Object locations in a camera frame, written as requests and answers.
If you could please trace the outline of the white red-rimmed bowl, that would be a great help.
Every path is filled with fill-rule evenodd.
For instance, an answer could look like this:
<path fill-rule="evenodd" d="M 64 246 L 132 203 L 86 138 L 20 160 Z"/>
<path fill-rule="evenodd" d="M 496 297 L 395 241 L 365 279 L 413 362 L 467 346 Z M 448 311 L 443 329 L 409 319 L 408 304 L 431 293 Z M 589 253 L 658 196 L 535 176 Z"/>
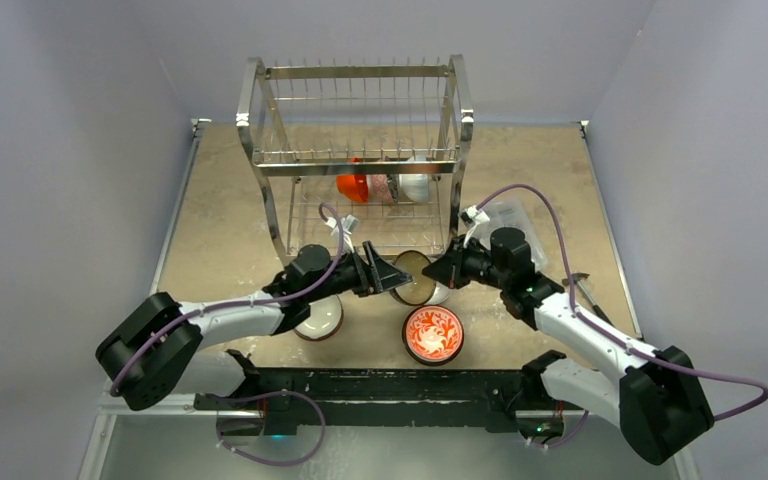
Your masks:
<path fill-rule="evenodd" d="M 307 341 L 322 341 L 333 336 L 342 326 L 343 320 L 342 301 L 333 295 L 312 302 L 308 318 L 296 326 L 294 332 Z"/>

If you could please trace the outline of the plain white bottom bowl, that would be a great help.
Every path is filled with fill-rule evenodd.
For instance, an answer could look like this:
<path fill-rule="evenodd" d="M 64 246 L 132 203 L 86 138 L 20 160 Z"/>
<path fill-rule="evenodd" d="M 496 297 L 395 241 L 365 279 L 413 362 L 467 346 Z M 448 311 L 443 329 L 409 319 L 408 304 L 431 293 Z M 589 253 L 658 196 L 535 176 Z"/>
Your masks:
<path fill-rule="evenodd" d="M 444 284 L 436 282 L 431 297 L 425 302 L 425 305 L 441 305 L 451 295 L 452 290 Z"/>

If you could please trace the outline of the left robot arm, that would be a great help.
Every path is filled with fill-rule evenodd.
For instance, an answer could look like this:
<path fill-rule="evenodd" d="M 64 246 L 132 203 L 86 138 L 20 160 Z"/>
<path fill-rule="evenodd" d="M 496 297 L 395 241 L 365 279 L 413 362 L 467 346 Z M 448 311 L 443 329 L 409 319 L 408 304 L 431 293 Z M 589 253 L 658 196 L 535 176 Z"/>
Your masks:
<path fill-rule="evenodd" d="M 150 295 L 99 344 L 95 358 L 111 381 L 111 396 L 140 411 L 169 395 L 204 348 L 280 335 L 302 324 L 319 300 L 345 292 L 381 294 L 412 280 L 369 241 L 360 253 L 337 256 L 311 244 L 271 283 L 244 297 L 186 304 L 167 292 Z"/>

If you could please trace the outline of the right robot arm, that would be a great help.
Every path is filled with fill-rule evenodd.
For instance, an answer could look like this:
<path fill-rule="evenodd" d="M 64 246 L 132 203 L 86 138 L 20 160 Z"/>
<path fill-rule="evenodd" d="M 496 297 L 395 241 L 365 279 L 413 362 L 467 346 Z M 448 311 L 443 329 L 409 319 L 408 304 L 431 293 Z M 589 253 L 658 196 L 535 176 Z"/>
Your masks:
<path fill-rule="evenodd" d="M 521 392 L 529 404 L 544 407 L 555 399 L 577 405 L 616 426 L 653 465 L 714 426 L 702 386 L 687 372 L 689 356 L 676 347 L 652 347 L 581 309 L 562 285 L 536 269 L 520 230 L 495 230 L 490 247 L 459 236 L 423 274 L 450 289 L 471 282 L 498 289 L 513 318 L 588 362 L 582 367 L 559 356 L 525 375 Z"/>

